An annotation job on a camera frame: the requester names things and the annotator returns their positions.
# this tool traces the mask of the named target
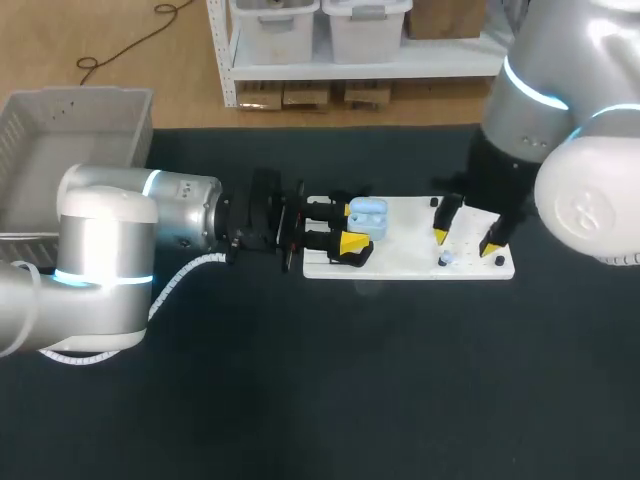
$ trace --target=cardboard box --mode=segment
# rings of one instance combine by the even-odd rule
[[[358,80],[347,82],[344,101],[351,108],[378,109],[391,102],[389,80]]]
[[[330,82],[296,81],[285,83],[282,105],[289,110],[324,112],[330,100]]]
[[[245,110],[282,110],[282,82],[239,82],[238,108]]]
[[[477,38],[487,0],[413,0],[409,36],[416,40]]]

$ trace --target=white storage box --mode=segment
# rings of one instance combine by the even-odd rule
[[[331,18],[336,63],[382,63],[400,48],[404,14],[412,0],[322,0]]]
[[[255,64],[311,61],[313,14],[320,0],[231,0]]]

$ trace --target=white cable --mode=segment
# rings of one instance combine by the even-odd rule
[[[36,324],[38,320],[38,296],[40,295],[40,286],[42,285],[42,279],[40,278],[40,273],[38,269],[28,262],[17,261],[11,263],[14,267],[27,267],[29,269],[29,273],[31,273],[31,280],[33,282],[33,299],[31,300],[31,305],[29,306],[29,312],[27,313],[27,319],[22,325],[22,329],[18,336],[15,338],[13,343],[9,345],[6,349],[0,352],[0,358],[6,357],[7,355],[11,355],[13,352],[18,350],[22,344],[25,342],[31,330],[33,330],[33,326]]]
[[[180,283],[180,281],[194,268],[199,267],[200,265],[204,265],[205,263],[224,263],[226,261],[226,255],[224,253],[210,253],[208,255],[202,255],[194,260],[191,260],[184,267],[178,270],[169,283],[162,289],[156,301],[153,302],[151,308],[149,309],[149,319],[151,321],[155,313],[158,311],[160,306],[167,299],[171,291],[176,288],[176,285]],[[54,360],[59,363],[64,363],[65,365],[73,365],[76,367],[83,367],[87,365],[95,365],[96,363],[103,362],[108,360],[109,358],[115,356],[117,353],[120,353],[120,350],[114,350],[112,352],[103,352],[98,355],[93,355],[92,357],[84,357],[84,358],[76,358],[76,357],[68,357],[66,355],[61,355],[60,353],[53,352],[51,350],[40,350],[40,353],[49,357],[51,360]]]

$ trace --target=plastic bin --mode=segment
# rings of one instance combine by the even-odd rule
[[[307,63],[313,53],[313,14],[320,0],[232,0],[253,63]]]
[[[404,14],[412,0],[322,0],[331,18],[336,63],[382,63],[400,48]]]
[[[0,112],[0,261],[55,265],[56,196],[73,165],[143,167],[151,138],[147,89],[15,92]]]

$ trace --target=blue object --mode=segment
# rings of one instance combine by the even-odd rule
[[[440,255],[440,261],[447,265],[453,263],[454,260],[455,258],[453,256],[453,253],[451,253],[449,250],[445,250],[444,252],[442,252],[442,255]]]
[[[370,213],[352,213],[347,221],[347,230],[369,235],[372,242],[382,240],[387,234],[387,216]]]
[[[153,186],[153,181],[156,179],[156,177],[158,176],[158,174],[161,172],[162,170],[154,170],[153,172],[151,172],[149,174],[149,176],[147,177],[147,181],[144,182],[144,187],[142,187],[142,194],[145,197],[149,196],[149,193],[151,192],[151,187]]]
[[[509,80],[511,80],[511,82],[515,85],[515,87],[522,93],[524,93],[527,97],[535,100],[538,103],[542,103],[543,105],[557,108],[558,110],[569,110],[569,106],[559,98],[551,97],[549,95],[543,95],[542,93],[534,90],[529,85],[520,80],[520,78],[518,78],[518,76],[511,68],[511,65],[509,64],[509,58],[504,59],[504,71],[507,74],[507,77],[509,77]]]
[[[75,273],[67,273],[62,270],[56,270],[53,274],[53,280],[60,283],[65,283],[72,287],[85,287],[88,284],[101,285],[103,281],[98,278],[92,278],[87,275],[76,275]],[[149,283],[153,280],[153,275],[146,277],[134,277],[124,278],[117,277],[113,280],[114,285],[140,285],[143,283]]]
[[[350,213],[378,213],[387,214],[387,202],[380,198],[356,197],[349,203]]]

